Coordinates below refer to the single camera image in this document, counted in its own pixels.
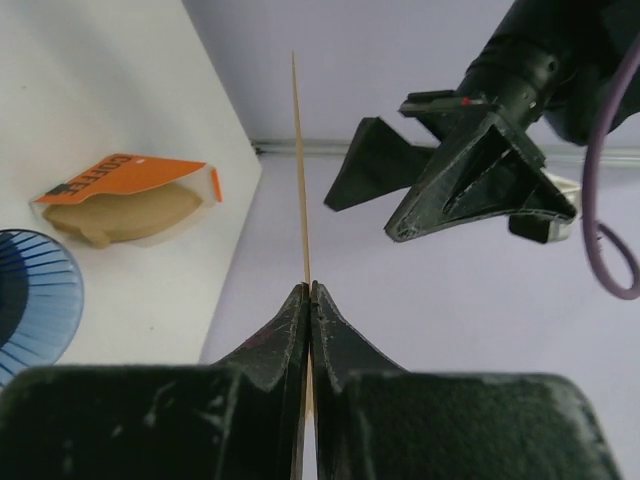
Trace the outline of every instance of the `ribbed plastic cup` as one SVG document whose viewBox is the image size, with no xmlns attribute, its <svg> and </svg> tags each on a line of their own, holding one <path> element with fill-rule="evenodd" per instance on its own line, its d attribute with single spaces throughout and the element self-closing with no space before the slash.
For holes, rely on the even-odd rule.
<svg viewBox="0 0 640 480">
<path fill-rule="evenodd" d="M 55 363 L 83 306 L 82 275 L 65 247 L 42 233 L 0 230 L 0 387 Z"/>
</svg>

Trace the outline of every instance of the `orange label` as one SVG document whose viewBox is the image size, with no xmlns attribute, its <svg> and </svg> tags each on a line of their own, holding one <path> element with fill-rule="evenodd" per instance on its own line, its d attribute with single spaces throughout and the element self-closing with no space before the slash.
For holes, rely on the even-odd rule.
<svg viewBox="0 0 640 480">
<path fill-rule="evenodd" d="M 35 201 L 72 205 L 99 193 L 129 195 L 173 182 L 198 171 L 203 166 L 205 163 L 202 162 L 128 154 L 110 155 Z"/>
</svg>

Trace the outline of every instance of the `wooden stick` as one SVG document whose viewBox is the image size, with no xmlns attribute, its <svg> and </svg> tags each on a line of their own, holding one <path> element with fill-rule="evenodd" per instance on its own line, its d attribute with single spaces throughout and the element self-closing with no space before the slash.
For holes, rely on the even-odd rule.
<svg viewBox="0 0 640 480">
<path fill-rule="evenodd" d="M 309 249 L 309 214 L 307 210 L 307 186 L 304 177 L 304 148 L 302 127 L 300 126 L 300 106 L 298 104 L 298 80 L 296 78 L 296 55 L 291 52 L 291 72 L 293 77 L 293 116 L 296 126 L 296 158 L 298 160 L 298 200 L 300 204 L 300 227 L 302 232 L 302 252 L 304 255 L 304 281 L 311 293 L 311 254 Z M 307 393 L 305 395 L 305 419 L 313 414 L 313 380 L 311 353 L 307 357 Z"/>
</svg>

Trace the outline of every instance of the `gray floor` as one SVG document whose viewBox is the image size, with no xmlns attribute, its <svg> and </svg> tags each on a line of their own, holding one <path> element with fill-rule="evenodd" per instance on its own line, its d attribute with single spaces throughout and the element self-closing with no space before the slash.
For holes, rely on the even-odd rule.
<svg viewBox="0 0 640 480">
<path fill-rule="evenodd" d="M 206 361 L 261 327 L 303 278 L 295 160 L 263 164 Z M 494 219 L 393 244 L 382 227 L 402 193 L 332 213 L 322 200 L 339 167 L 339 159 L 307 160 L 313 277 L 345 317 L 409 369 L 569 377 L 592 400 L 625 477 L 640 478 L 640 302 L 600 289 L 580 230 L 541 247 L 508 235 L 506 220 Z M 640 170 L 609 171 L 599 204 L 600 217 L 640 249 L 639 184 Z M 619 259 L 610 261 L 628 276 Z M 315 478 L 312 449 L 306 458 L 305 478 Z"/>
</svg>

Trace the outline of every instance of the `cable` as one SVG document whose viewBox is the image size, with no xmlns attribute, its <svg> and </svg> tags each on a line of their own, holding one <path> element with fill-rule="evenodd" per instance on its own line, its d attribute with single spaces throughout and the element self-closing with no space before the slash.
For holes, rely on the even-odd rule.
<svg viewBox="0 0 640 480">
<path fill-rule="evenodd" d="M 635 300 L 640 297 L 640 267 L 635 255 L 624 241 L 596 218 L 598 167 L 605 138 L 638 67 L 640 67 L 640 34 L 636 36 L 611 80 L 607 98 L 600 106 L 591 130 L 582 171 L 582 234 L 587 258 L 591 270 L 600 284 L 609 293 L 622 300 Z M 602 258 L 599 233 L 614 244 L 629 265 L 632 275 L 631 287 L 621 286 L 609 273 Z"/>
</svg>

